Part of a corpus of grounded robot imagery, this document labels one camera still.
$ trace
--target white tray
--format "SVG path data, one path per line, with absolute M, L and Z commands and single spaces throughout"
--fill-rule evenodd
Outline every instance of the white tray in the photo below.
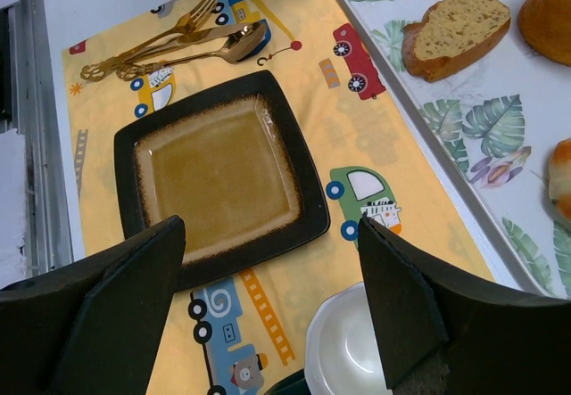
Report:
M 338 0 L 397 106 L 412 119 L 522 288 L 569 297 L 571 230 L 551 206 L 545 178 L 554 145 L 571 134 L 571 98 L 565 92 L 571 68 L 525 44 L 517 27 L 525 0 L 501 0 L 511 10 L 512 23 L 496 48 L 445 80 L 429 84 L 413 78 L 401 65 L 401 26 L 419 21 L 436 1 Z M 490 132 L 472 119 L 486 110 L 505 112 Z M 444 128 L 438 111 L 449 111 Z M 504 134 L 498 129 L 503 122 L 513 127 L 522 120 L 525 125 L 515 135 L 513 129 Z M 489 171 L 478 179 L 485 168 Z M 493 182 L 491 174 L 504 169 L 505 175 Z

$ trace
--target cartoon car print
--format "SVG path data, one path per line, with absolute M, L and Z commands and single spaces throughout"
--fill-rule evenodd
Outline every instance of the cartoon car print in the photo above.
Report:
M 135 107 L 135 117 L 138 119 L 162 110 L 177 90 L 174 69 L 167 67 L 135 78 L 131 81 L 131 90 L 138 92 L 139 104 Z
M 266 29 L 266 36 L 264 37 L 263 41 L 250 54 L 248 54 L 248 57 L 254 56 L 255 54 L 261 52 L 271 40 L 272 35 L 268 20 L 277 25 L 279 29 L 281 29 L 291 40 L 289 47 L 282 49 L 277 53 L 289 49 L 297 51 L 302 48 L 301 42 L 295 40 L 294 35 L 290 32 L 286 25 L 284 25 L 284 23 L 265 5 L 262 0 L 218 0 L 212 12 L 217 14 L 216 20 L 214 21 L 217 25 L 227 25 L 241 22 L 253 23 L 262 21 L 268 26 Z
M 341 224 L 341 236 L 356 241 L 359 220 L 363 214 L 389 228 L 396 234 L 402 230 L 391 188 L 374 170 L 361 167 L 331 169 L 331 182 L 326 186 L 327 197 L 341 204 L 345 222 Z
M 254 395 L 268 365 L 251 344 L 240 346 L 237 319 L 242 308 L 232 277 L 190 294 L 188 315 L 196 321 L 194 340 L 203 346 L 210 389 L 206 395 Z
M 377 98 L 386 89 L 378 78 L 377 69 L 360 41 L 357 31 L 349 23 L 333 31 L 333 53 L 341 56 L 349 68 L 351 79 L 348 87 L 359 94 L 362 101 Z

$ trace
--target bread loaf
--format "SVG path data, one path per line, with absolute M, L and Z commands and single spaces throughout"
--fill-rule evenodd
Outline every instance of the bread loaf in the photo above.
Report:
M 527 0 L 517 23 L 525 41 L 537 52 L 571 65 L 571 0 Z
M 412 76 L 447 78 L 490 52 L 506 35 L 509 8 L 499 0 L 442 0 L 405 26 L 402 61 Z
M 561 141 L 550 158 L 550 199 L 567 221 L 571 221 L 571 138 Z

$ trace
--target blue truck print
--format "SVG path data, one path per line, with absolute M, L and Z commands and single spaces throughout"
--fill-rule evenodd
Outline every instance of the blue truck print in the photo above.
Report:
M 242 307 L 232 277 L 190 294 L 188 315 L 196 321 L 194 340 L 203 346 L 210 381 L 207 395 L 254 395 L 268 364 L 252 344 L 242 343 L 237 319 Z

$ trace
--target yellow placemat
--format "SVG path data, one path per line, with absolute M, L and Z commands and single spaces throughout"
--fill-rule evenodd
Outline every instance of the yellow placemat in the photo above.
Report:
M 206 394 L 216 385 L 228 394 L 263 393 L 303 367 L 305 331 L 321 302 L 362 280 L 355 246 L 341 229 L 366 206 L 357 199 L 377 193 L 379 182 L 385 190 L 369 198 L 379 220 L 396 231 L 400 227 L 405 239 L 425 251 L 492 279 L 390 95 L 379 94 L 372 65 L 363 60 L 361 44 L 335 0 L 220 0 L 224 7 L 211 24 L 244 16 L 245 21 L 267 20 L 272 37 L 259 55 L 237 65 L 217 58 L 191 62 L 135 83 L 114 75 L 99 83 L 80 79 L 84 65 L 170 28 L 198 1 L 176 0 L 165 6 L 166 12 L 147 12 L 64 51 L 87 254 L 123 240 L 113 169 L 115 133 L 137 115 L 256 70 L 271 70 L 284 90 L 324 188 L 335 196 L 341 185 L 345 196 L 327 200 L 331 229 L 318 240 L 194 290 L 192 317 L 191 293 L 175 295 L 149 393 Z M 268 58 L 263 67 L 258 57 Z M 350 81 L 354 91 L 347 86 Z M 383 198 L 392 202 L 379 204 Z M 351 237 L 351 224 L 343 229 Z

